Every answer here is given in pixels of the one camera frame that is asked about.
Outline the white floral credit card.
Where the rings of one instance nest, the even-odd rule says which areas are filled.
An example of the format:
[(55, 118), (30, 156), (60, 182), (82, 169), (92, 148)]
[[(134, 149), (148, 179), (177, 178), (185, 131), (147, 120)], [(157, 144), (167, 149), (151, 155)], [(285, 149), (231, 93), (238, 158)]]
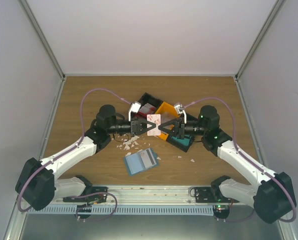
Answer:
[(146, 116), (146, 120), (149, 122), (147, 124), (147, 128), (150, 130), (147, 132), (147, 136), (155, 136), (158, 137), (161, 135), (161, 131), (159, 130), (159, 126), (161, 125), (161, 115), (160, 114), (148, 114)]

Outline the blue leather card holder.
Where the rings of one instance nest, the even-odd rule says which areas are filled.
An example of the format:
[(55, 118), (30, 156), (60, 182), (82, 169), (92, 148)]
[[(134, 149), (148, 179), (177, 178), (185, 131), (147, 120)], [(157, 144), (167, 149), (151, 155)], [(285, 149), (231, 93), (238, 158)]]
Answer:
[(149, 169), (145, 169), (144, 168), (144, 165), (142, 163), (142, 160), (141, 160), (141, 157), (140, 157), (140, 152), (142, 150), (140, 150), (139, 152), (136, 152), (136, 153), (133, 153), (133, 154), (130, 154), (130, 155), (127, 155), (124, 157), (123, 161), (125, 163), (125, 166), (126, 166), (126, 170), (128, 172), (128, 174), (130, 176), (134, 176), (134, 175), (137, 175), (139, 173), (142, 173), (142, 172), (145, 172), (149, 169), (152, 169), (152, 168), (155, 168), (157, 166), (159, 166), (159, 159), (158, 159), (158, 155), (156, 154), (155, 152), (155, 155), (156, 155), (156, 159), (157, 159), (157, 162), (158, 162), (158, 165), (157, 166), (154, 166), (152, 168), (149, 168)]

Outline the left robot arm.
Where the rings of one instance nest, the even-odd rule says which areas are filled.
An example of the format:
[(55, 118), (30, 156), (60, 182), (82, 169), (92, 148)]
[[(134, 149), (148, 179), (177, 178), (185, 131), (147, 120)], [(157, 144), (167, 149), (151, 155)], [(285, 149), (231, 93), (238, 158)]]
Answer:
[[(49, 157), (27, 160), (15, 186), (18, 194), (17, 208), (24, 213), (29, 209), (44, 209), (57, 199), (78, 199), (81, 202), (94, 200), (93, 185), (85, 177), (77, 175), (62, 179), (61, 176), (82, 160), (103, 150), (114, 134), (142, 135), (156, 127), (156, 123), (144, 118), (124, 116), (116, 112), (114, 106), (103, 105), (90, 128), (70, 146)], [(22, 208), (22, 200), (29, 207)]]

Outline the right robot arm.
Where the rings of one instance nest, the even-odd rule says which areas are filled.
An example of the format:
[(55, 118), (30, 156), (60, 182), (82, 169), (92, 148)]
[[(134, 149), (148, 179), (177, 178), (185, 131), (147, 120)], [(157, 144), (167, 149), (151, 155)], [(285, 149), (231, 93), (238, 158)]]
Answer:
[(249, 184), (242, 184), (228, 176), (211, 183), (210, 196), (217, 203), (226, 198), (237, 200), (253, 208), (268, 224), (279, 220), (293, 222), (297, 217), (297, 202), (292, 180), (285, 172), (276, 173), (249, 156), (220, 128), (217, 109), (205, 105), (197, 120), (188, 120), (182, 105), (175, 106), (180, 117), (162, 123), (159, 130), (172, 137), (201, 136), (205, 149), (236, 169)]

